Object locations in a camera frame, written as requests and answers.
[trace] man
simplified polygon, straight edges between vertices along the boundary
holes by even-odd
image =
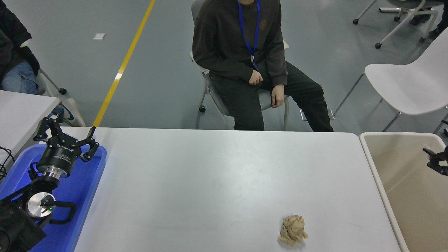
[[[271,91],[272,107],[290,95],[313,131],[332,132],[322,87],[284,58],[280,25],[280,0],[206,0],[196,17],[194,59],[210,69],[234,129],[264,129],[262,88]]]
[[[39,62],[27,47],[31,34],[0,0],[0,89],[37,94]]]

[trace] hand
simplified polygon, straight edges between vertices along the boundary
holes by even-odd
[[[253,70],[252,77],[250,77],[250,80],[249,80],[249,84],[255,86],[262,81],[263,81],[263,78],[261,77],[261,73]]]
[[[278,108],[284,103],[284,85],[277,85],[271,93],[271,102],[273,108]]]
[[[23,48],[23,47],[25,47],[25,46],[28,46],[28,41],[23,42],[23,43],[20,45],[20,48]]]

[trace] yellow floor line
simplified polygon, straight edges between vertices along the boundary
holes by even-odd
[[[126,69],[126,66],[128,65],[129,59],[131,58],[132,53],[134,52],[135,46],[137,45],[138,39],[140,38],[140,35],[142,34],[143,28],[145,27],[146,21],[148,20],[149,14],[151,13],[154,3],[155,3],[155,0],[151,0],[151,3],[149,4],[148,9],[146,10],[145,16],[143,17],[142,22],[140,23],[140,26],[138,27],[137,33],[134,36],[134,40],[132,41],[131,46],[129,47],[128,53],[126,54],[126,57],[123,60],[123,63],[121,64],[121,67],[115,76],[112,86],[109,89],[108,95],[104,99],[103,105],[101,105],[101,108],[99,109],[98,114],[96,115],[96,119],[93,123],[93,126],[95,126],[95,127],[99,126],[99,124],[101,123],[101,120],[104,117],[104,114],[106,113],[106,110],[108,109],[109,103],[113,97],[113,94],[115,93],[118,83],[120,83],[121,77]]]

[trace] floor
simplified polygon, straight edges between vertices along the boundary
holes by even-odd
[[[33,35],[30,48],[42,69],[68,90],[61,98],[77,101],[88,126],[97,117],[150,2],[5,0]],[[204,102],[207,111],[198,112],[203,84],[190,61],[192,2],[155,1],[101,127],[224,129],[208,98]],[[290,45],[286,59],[322,85],[333,111],[365,66],[408,64],[431,43],[429,39],[418,42],[427,23],[406,25],[381,49],[375,49],[375,43],[397,25],[395,14],[378,11],[380,6],[390,6],[385,0],[378,0],[356,26],[352,20],[370,0],[281,3],[282,31]],[[96,33],[106,35],[93,40]],[[382,131],[396,111],[379,101],[380,96],[363,78],[332,121],[333,128],[357,135]],[[291,98],[290,104],[289,130],[311,131]],[[283,113],[283,107],[265,110],[265,130],[282,130]],[[432,133],[446,113],[440,109],[420,116],[402,115],[389,131]],[[233,119],[227,121],[232,128]]]

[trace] desk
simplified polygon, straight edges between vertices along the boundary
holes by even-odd
[[[98,128],[95,138],[108,156],[75,252],[400,251],[354,134]],[[277,242],[293,214],[309,235],[295,249]]]
[[[38,122],[48,116],[59,99],[0,90],[0,146],[13,155],[36,131]],[[8,155],[0,151],[0,163]]]

